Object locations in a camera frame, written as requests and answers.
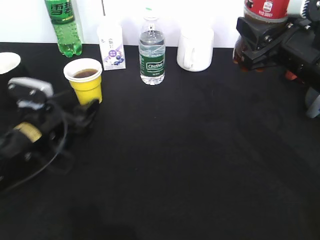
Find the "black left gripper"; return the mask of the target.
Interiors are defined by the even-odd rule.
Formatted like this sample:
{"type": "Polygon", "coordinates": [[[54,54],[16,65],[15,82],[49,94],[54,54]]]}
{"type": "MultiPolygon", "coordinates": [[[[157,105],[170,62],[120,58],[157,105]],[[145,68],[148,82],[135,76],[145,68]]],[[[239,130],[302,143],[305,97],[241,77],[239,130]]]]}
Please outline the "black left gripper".
{"type": "Polygon", "coordinates": [[[98,99],[80,105],[71,111],[50,98],[42,107],[42,147],[63,148],[68,136],[84,135],[92,128],[100,103],[98,99]]]}

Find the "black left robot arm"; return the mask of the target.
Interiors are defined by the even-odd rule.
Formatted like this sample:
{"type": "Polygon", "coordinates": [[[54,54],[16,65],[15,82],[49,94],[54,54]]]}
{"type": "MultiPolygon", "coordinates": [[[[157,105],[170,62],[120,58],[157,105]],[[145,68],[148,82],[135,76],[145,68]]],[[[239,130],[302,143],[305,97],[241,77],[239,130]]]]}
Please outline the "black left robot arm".
{"type": "Polygon", "coordinates": [[[44,170],[68,173],[74,156],[66,150],[67,137],[87,132],[99,109],[99,100],[76,105],[67,112],[53,100],[27,112],[21,123],[0,137],[0,191],[4,193],[44,170]]]}

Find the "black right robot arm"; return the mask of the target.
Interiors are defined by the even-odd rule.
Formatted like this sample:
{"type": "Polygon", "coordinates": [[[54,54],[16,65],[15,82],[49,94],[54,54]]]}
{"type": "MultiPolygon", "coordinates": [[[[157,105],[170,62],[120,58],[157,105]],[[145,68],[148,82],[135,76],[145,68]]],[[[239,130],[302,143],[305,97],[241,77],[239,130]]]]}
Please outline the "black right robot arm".
{"type": "Polygon", "coordinates": [[[271,24],[239,17],[240,34],[234,60],[247,71],[282,66],[287,79],[309,86],[305,96],[306,116],[320,116],[320,27],[308,19],[290,18],[271,24]]]}

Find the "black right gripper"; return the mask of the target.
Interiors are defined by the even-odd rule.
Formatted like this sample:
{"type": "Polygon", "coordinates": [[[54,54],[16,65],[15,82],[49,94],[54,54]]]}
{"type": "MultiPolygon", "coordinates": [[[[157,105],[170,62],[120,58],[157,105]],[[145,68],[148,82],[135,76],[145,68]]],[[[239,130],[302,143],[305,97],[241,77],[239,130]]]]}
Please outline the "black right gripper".
{"type": "MultiPolygon", "coordinates": [[[[236,49],[247,44],[251,50],[265,47],[263,29],[265,22],[252,17],[239,17],[236,30],[239,37],[236,49]]],[[[258,53],[246,51],[245,59],[254,62],[269,52],[276,65],[282,65],[293,73],[318,66],[318,22],[297,18],[285,23],[283,32],[258,53]]]]}

